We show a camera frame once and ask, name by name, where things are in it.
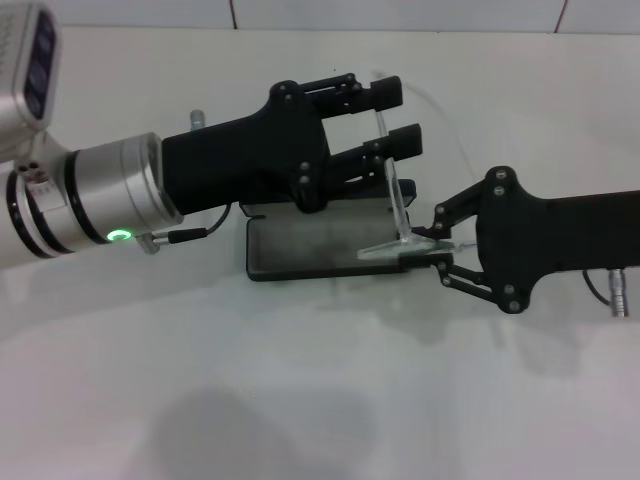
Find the white table surface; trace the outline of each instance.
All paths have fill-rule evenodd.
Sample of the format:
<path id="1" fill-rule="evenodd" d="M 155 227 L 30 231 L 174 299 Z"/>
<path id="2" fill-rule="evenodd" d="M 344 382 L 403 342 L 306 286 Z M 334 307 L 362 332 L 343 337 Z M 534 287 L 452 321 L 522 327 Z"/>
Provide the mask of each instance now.
<path id="1" fill-rule="evenodd" d="M 476 179 L 506 164 L 539 196 L 640 188 L 640 38 L 64 35 L 52 132 L 69 148 L 177 134 L 193 108 L 244 116 L 283 79 L 382 69 L 442 103 Z M 399 172 L 418 183 L 413 223 L 430 223 L 471 184 L 454 136 L 411 92 L 386 118 L 423 127 Z M 377 130 L 368 113 L 328 133 L 339 151 Z M 579 274 L 542 280 L 515 317 L 435 271 L 257 284 L 244 224 L 234 208 L 155 257 L 119 244 L 2 274 L 0 478 L 638 478 L 640 325 L 610 319 Z"/>

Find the white cable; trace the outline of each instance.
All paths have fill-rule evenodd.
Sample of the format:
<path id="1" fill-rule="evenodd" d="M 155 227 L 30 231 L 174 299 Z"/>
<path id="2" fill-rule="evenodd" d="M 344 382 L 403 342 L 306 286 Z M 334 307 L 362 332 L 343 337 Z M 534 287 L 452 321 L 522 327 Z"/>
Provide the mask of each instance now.
<path id="1" fill-rule="evenodd" d="M 382 70 L 374 70 L 371 73 L 377 79 L 382 79 L 389 76 L 386 72 Z M 420 87 L 416 87 L 408 82 L 405 82 L 404 80 L 402 80 L 402 86 L 407 90 L 409 90 L 410 92 L 413 92 L 414 95 L 421 98 L 424 102 L 426 102 L 429 106 L 431 106 L 436 111 L 436 113 L 438 113 L 441 120 L 445 123 L 445 125 L 451 131 L 451 133 L 453 134 L 453 137 L 455 138 L 456 146 L 458 147 L 458 152 L 460 153 L 460 156 L 462 157 L 462 161 L 464 162 L 465 167 L 467 168 L 467 172 L 471 176 L 472 183 L 476 183 L 477 182 L 476 175 L 473 172 L 473 168 L 471 167 L 471 162 L 469 161 L 467 152 L 464 149 L 464 145 L 462 144 L 460 135 L 458 135 L 458 130 L 456 129 L 453 122 L 447 115 L 447 112 L 445 111 L 445 109 L 442 108 L 442 105 L 440 105 L 440 103 L 435 98 L 433 98 L 431 95 L 429 95 L 426 91 L 424 91 Z"/>

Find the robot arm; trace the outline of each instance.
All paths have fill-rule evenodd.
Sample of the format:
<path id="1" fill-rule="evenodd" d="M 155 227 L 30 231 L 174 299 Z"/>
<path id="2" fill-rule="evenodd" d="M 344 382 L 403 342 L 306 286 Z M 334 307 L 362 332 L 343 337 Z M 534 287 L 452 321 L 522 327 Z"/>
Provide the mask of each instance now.
<path id="1" fill-rule="evenodd" d="M 0 268 L 129 236 L 149 240 L 183 215 L 265 191 L 317 212 L 345 190 L 384 182 L 387 158 L 422 153 L 414 125 L 331 155 L 323 119 L 402 104 L 397 77 L 367 89 L 352 74 L 280 82 L 256 114 L 164 141 L 149 133 L 68 152 L 46 132 L 61 49 L 54 17 L 40 4 L 2 6 L 0 32 L 0 161 L 13 161 L 0 176 Z M 205 236 L 196 230 L 169 241 Z"/>
<path id="2" fill-rule="evenodd" d="M 484 180 L 436 207 L 430 228 L 414 233 L 451 238 L 451 228 L 476 216 L 483 272 L 453 262 L 453 254 L 405 256 L 407 267 L 434 265 L 446 287 L 495 303 L 506 313 L 529 307 L 544 276 L 572 270 L 610 271 L 610 306 L 626 316 L 623 270 L 640 266 L 640 191 L 545 200 L 527 193 L 509 167 L 489 170 Z"/>

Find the green led light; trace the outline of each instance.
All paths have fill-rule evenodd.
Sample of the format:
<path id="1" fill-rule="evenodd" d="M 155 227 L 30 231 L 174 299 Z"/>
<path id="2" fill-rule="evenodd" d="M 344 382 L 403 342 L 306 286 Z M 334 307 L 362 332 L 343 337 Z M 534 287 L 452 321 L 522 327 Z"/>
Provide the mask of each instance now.
<path id="1" fill-rule="evenodd" d="M 109 232 L 107 240 L 115 242 L 118 240 L 127 240 L 131 238 L 131 236 L 131 232 L 127 232 L 126 230 L 114 230 L 113 232 Z"/>

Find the clear plastic stand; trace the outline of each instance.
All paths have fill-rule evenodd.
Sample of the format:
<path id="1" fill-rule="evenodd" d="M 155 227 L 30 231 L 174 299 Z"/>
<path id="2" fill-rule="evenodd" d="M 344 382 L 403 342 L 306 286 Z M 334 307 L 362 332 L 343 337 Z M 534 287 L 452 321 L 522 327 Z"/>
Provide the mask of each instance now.
<path id="1" fill-rule="evenodd" d="M 378 120 L 380 136 L 386 137 L 388 135 L 387 127 L 384 123 L 384 117 L 381 112 L 376 112 L 376 119 Z M 444 253 L 456 250 L 456 246 L 453 242 L 421 237 L 411 231 L 409 217 L 407 216 L 407 212 L 404 208 L 404 199 L 402 198 L 400 183 L 398 182 L 395 160 L 393 158 L 388 158 L 385 161 L 384 168 L 387 175 L 387 184 L 389 186 L 391 207 L 393 208 L 393 218 L 398 231 L 398 240 L 359 250 L 358 259 L 377 260 L 382 258 L 397 258 L 401 254 Z"/>

